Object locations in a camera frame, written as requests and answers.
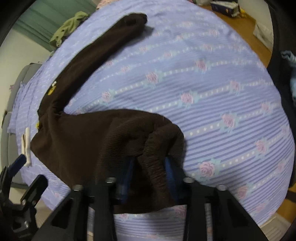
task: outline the brown sweater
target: brown sweater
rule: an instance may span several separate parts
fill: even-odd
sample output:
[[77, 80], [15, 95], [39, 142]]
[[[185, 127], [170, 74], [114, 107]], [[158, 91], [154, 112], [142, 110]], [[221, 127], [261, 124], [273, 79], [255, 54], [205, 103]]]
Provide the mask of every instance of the brown sweater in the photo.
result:
[[125, 156], [137, 157], [131, 191], [115, 213], [146, 213], [174, 203], [166, 184], [163, 160], [182, 164], [184, 137], [167, 118], [137, 110], [107, 110], [68, 115], [63, 109], [89, 76], [145, 27], [145, 14], [120, 19], [85, 47], [56, 78], [56, 88], [38, 109], [39, 130], [31, 150], [69, 187], [104, 181]]

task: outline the bed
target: bed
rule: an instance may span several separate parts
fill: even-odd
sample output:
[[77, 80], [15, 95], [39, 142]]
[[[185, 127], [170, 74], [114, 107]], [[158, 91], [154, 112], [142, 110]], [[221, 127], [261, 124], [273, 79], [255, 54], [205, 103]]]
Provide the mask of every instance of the bed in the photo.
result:
[[[12, 164], [19, 155], [15, 131], [7, 132], [14, 102], [17, 101], [17, 99], [20, 97], [20, 93], [22, 92], [21, 90], [34, 76], [40, 66], [41, 64], [37, 63], [30, 63], [29, 65], [25, 66], [20, 72], [11, 89], [11, 93], [7, 102], [5, 112], [3, 114], [1, 124], [1, 128], [4, 130], [3, 132], [1, 132], [1, 165], [3, 167]], [[23, 182], [20, 173], [17, 173], [17, 175], [13, 178], [12, 186], [17, 188], [27, 187], [27, 185]]]
[[[37, 109], [57, 75], [130, 12], [147, 14], [144, 33], [98, 68], [65, 112], [129, 108], [166, 116], [185, 135], [188, 175], [202, 184], [227, 185], [263, 224], [284, 200], [294, 165], [295, 143], [281, 96], [248, 44], [214, 13], [185, 0], [120, 0], [79, 26], [18, 92], [8, 128], [18, 151], [26, 127], [31, 138], [36, 134]], [[48, 178], [42, 199], [51, 209], [69, 191], [33, 153], [32, 166], [21, 174], [27, 184], [38, 174]], [[118, 238], [180, 240], [185, 210], [116, 215]]]

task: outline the black mount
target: black mount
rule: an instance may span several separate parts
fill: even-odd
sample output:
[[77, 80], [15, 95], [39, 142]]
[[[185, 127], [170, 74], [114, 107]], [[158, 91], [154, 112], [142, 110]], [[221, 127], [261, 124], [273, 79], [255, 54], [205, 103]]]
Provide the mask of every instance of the black mount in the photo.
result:
[[[22, 156], [18, 159], [19, 163], [24, 162]], [[22, 204], [12, 204], [8, 199], [8, 187], [11, 184], [11, 175], [19, 168], [4, 169], [1, 173], [0, 190], [5, 195], [1, 193], [0, 207], [11, 231], [6, 240], [87, 241], [88, 208], [92, 207], [95, 210], [94, 241], [117, 241], [113, 207], [125, 203], [128, 198], [134, 161], [135, 158], [127, 157], [114, 177], [105, 182], [87, 187], [75, 185], [39, 230], [34, 206], [47, 187], [46, 178], [39, 175], [22, 197]], [[206, 205], [210, 205], [210, 235], [213, 241], [237, 241], [238, 238], [240, 241], [267, 241], [261, 229], [225, 185], [215, 188], [201, 185], [195, 179], [187, 177], [171, 157], [165, 158], [164, 168], [168, 188], [176, 205], [187, 205], [183, 241], [208, 240]], [[17, 229], [14, 228], [16, 221], [20, 223]]]

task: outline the screw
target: screw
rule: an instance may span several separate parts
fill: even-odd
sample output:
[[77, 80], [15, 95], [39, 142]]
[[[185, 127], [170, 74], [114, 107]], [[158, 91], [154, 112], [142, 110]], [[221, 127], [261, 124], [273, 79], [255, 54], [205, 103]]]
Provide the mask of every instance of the screw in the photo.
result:
[[183, 181], [184, 181], [185, 183], [194, 183], [194, 179], [193, 179], [192, 177], [185, 177], [185, 178], [183, 179]]
[[226, 191], [227, 190], [227, 187], [224, 184], [217, 185], [216, 188], [219, 191]]
[[82, 185], [74, 185], [72, 189], [74, 191], [82, 191], [83, 190], [83, 186]]
[[115, 183], [115, 182], [116, 182], [116, 178], [114, 178], [114, 177], [108, 177], [106, 179], [106, 183]]

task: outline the white wall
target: white wall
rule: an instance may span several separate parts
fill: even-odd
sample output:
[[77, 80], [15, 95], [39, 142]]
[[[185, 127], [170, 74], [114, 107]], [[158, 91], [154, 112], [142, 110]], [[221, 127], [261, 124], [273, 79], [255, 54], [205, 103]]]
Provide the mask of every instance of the white wall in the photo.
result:
[[272, 21], [268, 4], [264, 0], [239, 0], [239, 5], [257, 22], [272, 31]]
[[15, 30], [8, 33], [0, 47], [0, 122], [10, 95], [9, 86], [14, 84], [23, 67], [43, 62], [49, 54], [48, 50]]

